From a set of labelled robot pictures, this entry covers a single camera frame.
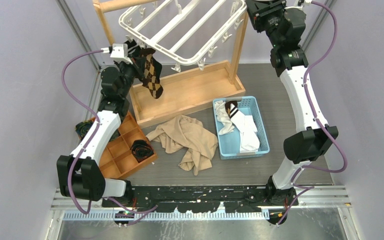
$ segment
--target wooden tray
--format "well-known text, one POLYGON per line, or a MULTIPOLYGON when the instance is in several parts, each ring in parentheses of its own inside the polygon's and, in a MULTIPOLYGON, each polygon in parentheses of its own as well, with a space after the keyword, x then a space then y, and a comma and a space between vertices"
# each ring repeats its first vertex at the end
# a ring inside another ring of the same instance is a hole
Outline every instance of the wooden tray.
POLYGON ((154 152, 152 156, 139 163, 132 155, 130 147, 135 140, 145 140, 149 145, 151 143, 130 112, 128 112, 118 131, 120 136, 108 143, 99 161, 99 169, 104 178, 126 179, 158 158, 154 152))
POLYGON ((179 114, 191 114, 213 107, 213 100, 244 96, 245 88, 235 74, 229 78, 230 63, 222 61, 161 78, 164 92, 154 99, 141 84, 130 90, 131 104, 137 124, 149 127, 168 121, 179 114))

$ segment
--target wooden table surface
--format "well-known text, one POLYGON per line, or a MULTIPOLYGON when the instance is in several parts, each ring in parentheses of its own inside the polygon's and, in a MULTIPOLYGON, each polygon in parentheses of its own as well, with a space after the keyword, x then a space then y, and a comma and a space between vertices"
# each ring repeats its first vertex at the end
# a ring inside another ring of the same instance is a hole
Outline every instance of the wooden table surface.
MULTIPOLYGON (((173 74, 170 67, 164 66, 163 76, 173 74)), ((212 159, 212 168, 200 171, 184 171, 178 164, 186 153, 186 148, 167 154, 159 142, 152 142, 158 159, 128 178, 133 185, 265 185, 285 157, 284 139, 295 134, 295 117, 288 94, 275 70, 270 64, 240 64, 237 72, 246 94, 257 99, 264 127, 270 145, 270 153, 263 157, 221 160, 219 149, 212 159)), ((213 109, 205 109, 188 116, 200 120, 204 128, 216 134, 213 109)), ((156 125, 143 128, 145 134, 153 131, 156 125)), ((327 167, 324 157, 315 166, 327 167)), ((298 178, 299 184, 331 184, 329 173, 307 169, 298 178)))

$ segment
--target beige towel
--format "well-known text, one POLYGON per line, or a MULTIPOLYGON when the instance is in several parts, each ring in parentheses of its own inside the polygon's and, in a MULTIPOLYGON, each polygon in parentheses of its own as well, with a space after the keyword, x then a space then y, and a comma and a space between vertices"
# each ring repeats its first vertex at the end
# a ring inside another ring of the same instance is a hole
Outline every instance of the beige towel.
POLYGON ((183 147, 189 148, 179 167, 186 171, 193 168, 195 176, 199 171, 212 167, 211 159, 219 145, 217 136, 205 129, 202 122, 184 115, 158 125, 146 137, 150 141, 160 142, 168 154, 183 147))

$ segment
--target white sock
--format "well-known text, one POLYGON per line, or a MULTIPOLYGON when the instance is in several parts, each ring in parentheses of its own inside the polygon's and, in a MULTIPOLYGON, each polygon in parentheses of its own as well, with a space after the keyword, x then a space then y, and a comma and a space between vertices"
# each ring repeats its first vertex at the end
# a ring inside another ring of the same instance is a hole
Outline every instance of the white sock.
POLYGON ((240 153, 257 152, 260 140, 256 135, 253 116, 245 116, 235 105, 230 104, 230 120, 240 132, 240 153))
POLYGON ((222 129, 220 129, 220 131, 218 131, 218 135, 221 136, 221 135, 225 135, 233 132, 233 129, 235 129, 235 126, 233 126, 231 118, 226 112, 225 102, 216 101, 214 105, 215 105, 215 115, 216 115, 217 121, 222 123, 224 126, 222 129))

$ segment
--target blue plastic basket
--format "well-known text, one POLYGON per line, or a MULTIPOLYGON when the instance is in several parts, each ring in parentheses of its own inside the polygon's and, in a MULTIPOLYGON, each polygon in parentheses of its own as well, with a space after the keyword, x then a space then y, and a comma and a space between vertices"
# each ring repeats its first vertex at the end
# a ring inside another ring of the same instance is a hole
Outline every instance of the blue plastic basket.
POLYGON ((264 129, 263 119, 257 104, 257 99, 253 96, 217 98, 212 101, 214 110, 215 128, 217 129, 218 147, 220 149, 220 158, 225 159, 243 159, 261 157, 270 152, 269 141, 267 140, 266 130, 264 129), (260 142, 258 151, 240 153, 241 137, 239 130, 235 127, 233 132, 219 135, 223 123, 217 121, 215 102, 217 101, 237 101, 237 108, 245 115, 252 115, 257 126, 257 136, 260 142))

